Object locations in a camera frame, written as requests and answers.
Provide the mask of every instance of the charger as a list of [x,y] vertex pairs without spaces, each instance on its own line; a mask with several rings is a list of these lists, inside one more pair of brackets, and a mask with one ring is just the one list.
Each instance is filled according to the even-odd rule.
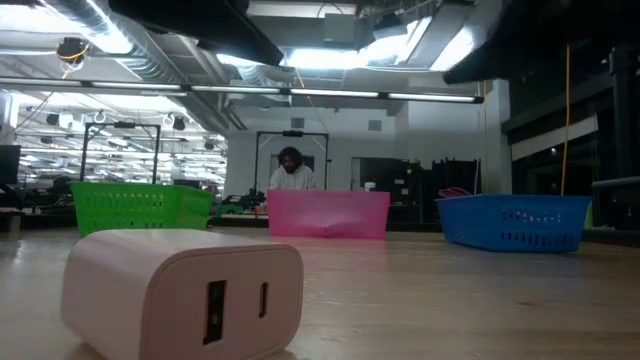
[[196,230],[107,230],[71,251],[62,319],[107,359],[250,359],[300,323],[289,245]]

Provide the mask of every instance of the blue basket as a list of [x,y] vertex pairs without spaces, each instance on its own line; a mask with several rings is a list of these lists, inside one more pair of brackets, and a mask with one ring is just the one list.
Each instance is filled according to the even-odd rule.
[[437,200],[447,240],[491,251],[578,250],[590,197],[478,195]]

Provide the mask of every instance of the wooden table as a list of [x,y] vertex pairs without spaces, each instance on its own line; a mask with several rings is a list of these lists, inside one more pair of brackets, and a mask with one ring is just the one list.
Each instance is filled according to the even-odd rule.
[[[261,229],[223,231],[267,238]],[[101,359],[58,315],[77,233],[23,238],[0,243],[0,359]],[[501,254],[412,233],[287,241],[305,261],[303,317],[272,359],[640,358],[639,249],[587,243],[575,255]]]

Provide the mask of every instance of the usb-a port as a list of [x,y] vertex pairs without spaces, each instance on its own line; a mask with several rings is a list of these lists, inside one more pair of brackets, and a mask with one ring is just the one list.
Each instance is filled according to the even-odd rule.
[[226,281],[210,282],[207,286],[207,315],[205,318],[204,339],[202,340],[203,345],[222,339],[226,287]]

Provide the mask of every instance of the person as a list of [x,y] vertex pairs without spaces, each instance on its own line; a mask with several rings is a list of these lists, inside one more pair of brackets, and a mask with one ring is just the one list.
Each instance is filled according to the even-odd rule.
[[312,190],[317,189],[313,171],[302,163],[302,154],[289,146],[278,154],[280,167],[273,172],[269,189]]

